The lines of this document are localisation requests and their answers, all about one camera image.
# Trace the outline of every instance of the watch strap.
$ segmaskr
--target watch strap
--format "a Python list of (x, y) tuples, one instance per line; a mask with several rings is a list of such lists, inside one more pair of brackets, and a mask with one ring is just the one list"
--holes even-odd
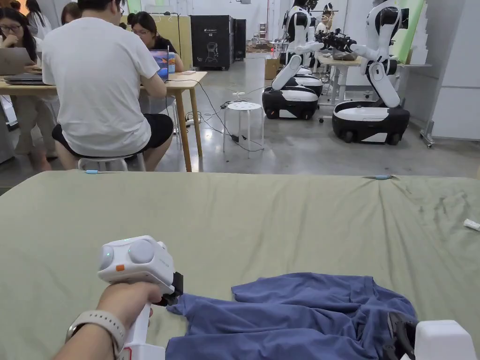
[(65, 342), (85, 324), (95, 324), (103, 327), (112, 337), (115, 358), (118, 359), (125, 345), (126, 331), (122, 322), (107, 311), (94, 310), (81, 313), (70, 326)]

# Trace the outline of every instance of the black shorts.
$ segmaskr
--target black shorts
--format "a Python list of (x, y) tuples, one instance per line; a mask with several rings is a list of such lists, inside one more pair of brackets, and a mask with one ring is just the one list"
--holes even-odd
[[(145, 150), (148, 149), (155, 149), (163, 145), (172, 135), (173, 133), (173, 122), (172, 119), (169, 118), (167, 115), (164, 114), (144, 114), (145, 118), (147, 119), (148, 123), (150, 124), (150, 129), (152, 130), (152, 135), (150, 136), (150, 140), (148, 144), (136, 154), (143, 153)], [(67, 149), (72, 155), (76, 157), (84, 157), (86, 159), (93, 159), (99, 156), (84, 156), (80, 155), (72, 150), (70, 145), (68, 145), (67, 140), (63, 136), (63, 130), (60, 124), (57, 124), (52, 131), (52, 137), (54, 140), (58, 141), (62, 144), (65, 149)]]

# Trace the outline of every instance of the round stool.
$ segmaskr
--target round stool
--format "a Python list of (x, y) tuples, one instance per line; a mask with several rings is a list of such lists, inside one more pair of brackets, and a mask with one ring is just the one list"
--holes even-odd
[(247, 129), (247, 141), (248, 141), (248, 158), (250, 158), (250, 145), (252, 143), (250, 139), (250, 111), (260, 109), (260, 118), (262, 119), (262, 142), (261, 147), (262, 150), (264, 148), (264, 132), (265, 132), (265, 122), (264, 117), (262, 116), (262, 106), (255, 103), (248, 103), (248, 102), (234, 102), (227, 106), (225, 109), (224, 117), (223, 117), (223, 152), (225, 152), (225, 137), (227, 134), (227, 110), (234, 110), (239, 112), (239, 138), (240, 138), (240, 131), (241, 131), (241, 114), (242, 112), (247, 112), (247, 122), (248, 122), (248, 129)]

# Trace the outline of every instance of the hand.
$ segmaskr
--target hand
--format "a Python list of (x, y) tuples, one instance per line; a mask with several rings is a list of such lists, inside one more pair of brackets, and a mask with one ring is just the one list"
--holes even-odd
[(161, 300), (162, 292), (158, 285), (150, 283), (115, 284), (105, 289), (96, 309), (115, 315), (128, 330), (148, 302), (156, 303)]
[(41, 74), (42, 73), (42, 68), (36, 66), (36, 65), (27, 65), (24, 67), (24, 71), (29, 73), (29, 74)]
[(9, 34), (5, 40), (3, 41), (3, 47), (9, 48), (12, 45), (16, 45), (18, 43), (18, 37), (15, 35)]

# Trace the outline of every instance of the cardboard box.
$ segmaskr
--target cardboard box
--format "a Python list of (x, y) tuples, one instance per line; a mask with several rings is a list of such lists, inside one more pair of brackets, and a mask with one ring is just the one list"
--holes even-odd
[(273, 80), (276, 77), (278, 69), (280, 69), (280, 58), (265, 59), (265, 80)]

